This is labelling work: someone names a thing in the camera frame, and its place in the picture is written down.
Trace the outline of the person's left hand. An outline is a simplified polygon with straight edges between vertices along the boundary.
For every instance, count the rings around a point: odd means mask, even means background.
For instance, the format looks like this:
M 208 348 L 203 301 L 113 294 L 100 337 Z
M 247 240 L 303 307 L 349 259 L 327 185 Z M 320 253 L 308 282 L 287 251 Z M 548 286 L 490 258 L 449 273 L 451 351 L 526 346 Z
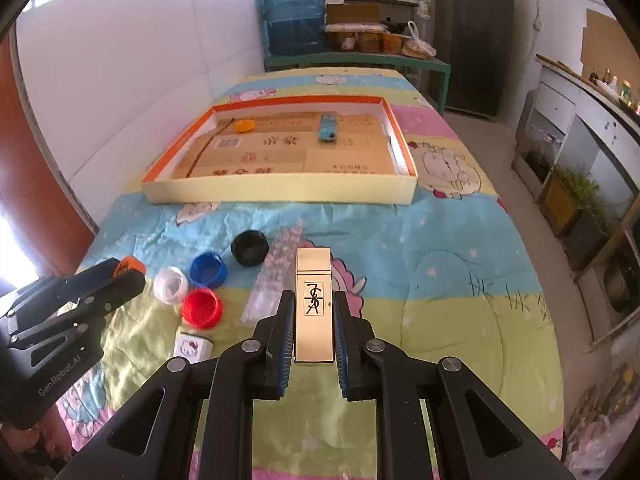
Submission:
M 51 458 L 69 460 L 72 457 L 70 434 L 56 404 L 53 404 L 32 428 L 21 430 L 10 422 L 2 422 L 1 433 L 10 449 L 16 454 L 34 448 L 39 441 L 42 441 Z

